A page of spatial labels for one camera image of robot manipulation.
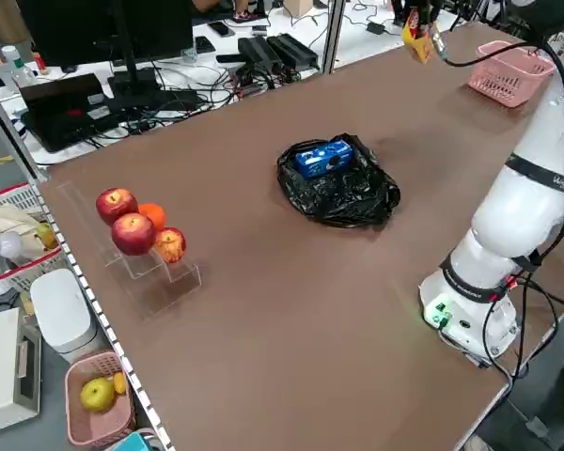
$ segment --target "table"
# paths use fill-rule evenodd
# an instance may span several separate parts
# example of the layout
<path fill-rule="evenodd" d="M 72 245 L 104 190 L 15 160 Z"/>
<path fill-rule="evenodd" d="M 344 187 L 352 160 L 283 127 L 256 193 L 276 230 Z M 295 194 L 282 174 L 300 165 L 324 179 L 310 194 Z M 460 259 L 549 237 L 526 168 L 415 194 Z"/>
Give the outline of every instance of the table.
<path fill-rule="evenodd" d="M 447 42 L 462 61 L 505 38 L 477 23 Z M 42 201 L 164 443 L 446 450 L 481 421 L 505 381 L 437 339 L 417 286 L 469 227 L 535 102 L 508 110 L 467 88 L 469 74 L 394 50 L 51 168 Z M 266 120 L 243 132 L 253 117 Z M 382 231 L 310 223 L 277 186 L 284 149 L 340 132 L 402 190 Z M 203 287 L 142 317 L 71 214 L 65 183 L 90 204 L 110 186 L 161 203 Z M 538 280 L 564 297 L 564 243 Z M 551 325 L 545 303 L 529 305 L 528 350 Z"/>
<path fill-rule="evenodd" d="M 345 15 L 349 19 L 345 19 L 341 29 L 341 38 L 337 51 L 337 65 L 339 67 L 403 45 L 401 38 L 398 36 L 392 36 L 390 34 L 376 36 L 366 31 L 365 23 L 367 18 L 373 22 L 386 23 L 386 25 L 392 26 L 391 20 L 394 17 L 392 11 L 388 10 L 386 7 L 384 0 L 374 0 L 372 2 L 366 2 L 366 4 L 371 6 L 367 7 L 365 10 L 353 9 L 353 6 L 357 5 L 357 3 L 348 4 L 346 7 Z M 320 17 L 309 19 L 308 16 Z M 438 20 L 439 27 L 442 30 L 447 30 L 454 20 L 454 14 L 442 11 Z M 309 45 L 309 43 L 315 41 L 312 48 L 320 57 L 322 56 L 325 36 L 321 36 L 318 40 L 315 39 L 326 29 L 328 18 L 326 15 L 322 15 L 320 9 L 312 8 L 303 19 L 298 20 L 291 20 L 288 13 L 282 8 L 272 9 L 269 14 L 269 22 L 271 23 L 268 29 L 269 36 L 290 33 L 305 45 Z M 227 24 L 235 31 L 235 37 L 221 38 L 206 24 L 195 26 L 194 35 L 207 37 L 213 43 L 216 54 L 236 54 L 238 53 L 238 38 L 250 37 L 251 26 L 254 24 L 268 24 L 268 22 L 262 20 L 249 24 L 235 24 L 232 21 L 227 21 Z M 205 86 L 201 86 L 200 84 L 210 85 L 217 79 L 219 73 L 223 72 L 226 68 L 239 66 L 218 64 L 215 61 L 216 54 L 200 55 L 194 66 L 187 65 L 180 58 L 168 59 L 165 64 L 158 63 L 158 66 L 163 68 L 161 73 L 168 86 L 191 87 L 204 90 Z M 35 63 L 31 63 L 30 67 L 33 69 L 37 68 Z M 150 63 L 139 64 L 138 67 L 150 67 Z M 125 67 L 116 68 L 116 70 L 125 70 Z M 112 67 L 108 62 L 81 65 L 77 72 L 69 76 L 87 73 L 95 73 L 102 84 L 102 89 L 105 94 L 109 97 L 112 96 L 110 86 L 107 83 L 108 77 L 112 75 Z M 302 76 L 303 78 L 307 78 L 314 73 L 316 73 L 315 70 L 308 70 L 303 72 Z M 46 77 L 40 76 L 40 80 L 42 82 L 58 80 L 63 76 L 65 76 L 65 74 L 63 74 L 59 68 L 51 68 L 51 73 Z M 26 109 L 25 103 L 20 96 L 3 101 L 2 105 L 8 114 L 15 116 Z M 167 113 L 163 113 L 160 116 L 166 117 Z M 126 134 L 123 129 L 108 132 L 109 136 L 124 137 Z M 96 140 L 103 146 L 109 146 L 115 141 L 98 137 Z M 28 147 L 31 156 L 37 164 L 47 165 L 62 163 L 96 150 L 96 148 L 88 143 L 79 143 L 57 153 L 49 153 L 31 133 L 27 135 L 25 145 Z"/>

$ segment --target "plastic bag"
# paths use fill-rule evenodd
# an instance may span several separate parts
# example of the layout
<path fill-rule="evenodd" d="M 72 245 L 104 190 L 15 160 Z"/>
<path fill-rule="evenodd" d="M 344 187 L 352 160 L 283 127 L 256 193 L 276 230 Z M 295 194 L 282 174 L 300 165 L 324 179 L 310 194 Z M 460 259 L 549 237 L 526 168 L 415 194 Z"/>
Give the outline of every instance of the plastic bag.
<path fill-rule="evenodd" d="M 353 150 L 349 166 L 314 179 L 305 179 L 296 170 L 297 153 L 338 140 Z M 295 144 L 278 158 L 277 178 L 294 208 L 328 226 L 384 226 L 400 202 L 397 183 L 380 168 L 374 154 L 357 136 L 346 133 L 330 141 Z"/>

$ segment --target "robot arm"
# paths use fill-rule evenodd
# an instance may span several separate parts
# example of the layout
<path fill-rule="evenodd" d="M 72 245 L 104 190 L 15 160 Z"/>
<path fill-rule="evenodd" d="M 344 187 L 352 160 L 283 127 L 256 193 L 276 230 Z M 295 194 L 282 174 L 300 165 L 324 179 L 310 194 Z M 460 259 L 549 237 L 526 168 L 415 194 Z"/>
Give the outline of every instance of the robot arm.
<path fill-rule="evenodd" d="M 564 30 L 564 0 L 512 0 L 509 7 L 540 36 Z M 514 163 L 522 161 L 552 175 L 553 186 L 523 175 Z M 518 334 L 508 285 L 527 269 L 522 256 L 564 222 L 560 181 L 564 185 L 564 87 L 555 75 L 470 229 L 420 286 L 425 320 L 481 361 L 503 353 Z"/>

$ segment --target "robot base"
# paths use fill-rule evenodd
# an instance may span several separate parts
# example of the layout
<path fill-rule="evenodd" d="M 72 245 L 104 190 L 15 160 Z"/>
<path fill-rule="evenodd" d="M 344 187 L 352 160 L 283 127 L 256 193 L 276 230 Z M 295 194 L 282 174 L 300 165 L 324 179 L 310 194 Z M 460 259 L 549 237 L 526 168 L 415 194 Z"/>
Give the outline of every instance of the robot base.
<path fill-rule="evenodd" d="M 482 343 L 482 326 L 491 305 L 475 303 L 460 294 L 446 282 L 440 270 L 427 277 L 420 286 L 420 301 L 424 320 L 434 329 L 442 326 L 443 335 L 481 362 L 490 363 Z M 487 323 L 487 349 L 498 357 L 520 332 L 516 309 L 504 296 L 495 303 Z"/>

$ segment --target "pink plastic basket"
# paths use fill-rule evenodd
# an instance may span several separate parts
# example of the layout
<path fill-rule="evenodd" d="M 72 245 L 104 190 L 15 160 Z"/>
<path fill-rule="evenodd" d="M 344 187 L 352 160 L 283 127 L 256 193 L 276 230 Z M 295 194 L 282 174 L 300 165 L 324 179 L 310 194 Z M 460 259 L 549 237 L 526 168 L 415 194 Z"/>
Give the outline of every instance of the pink plastic basket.
<path fill-rule="evenodd" d="M 478 56 L 491 54 L 508 45 L 503 40 L 494 40 L 478 47 Z M 513 108 L 533 97 L 541 82 L 555 69 L 552 61 L 518 48 L 476 64 L 468 84 L 485 96 Z"/>
<path fill-rule="evenodd" d="M 84 384 L 100 376 L 109 377 L 121 371 L 121 363 L 112 351 L 90 355 L 75 362 L 65 376 L 67 434 L 76 446 L 107 446 L 129 434 L 135 428 L 132 398 L 127 379 L 124 395 L 107 412 L 88 412 L 79 398 Z"/>

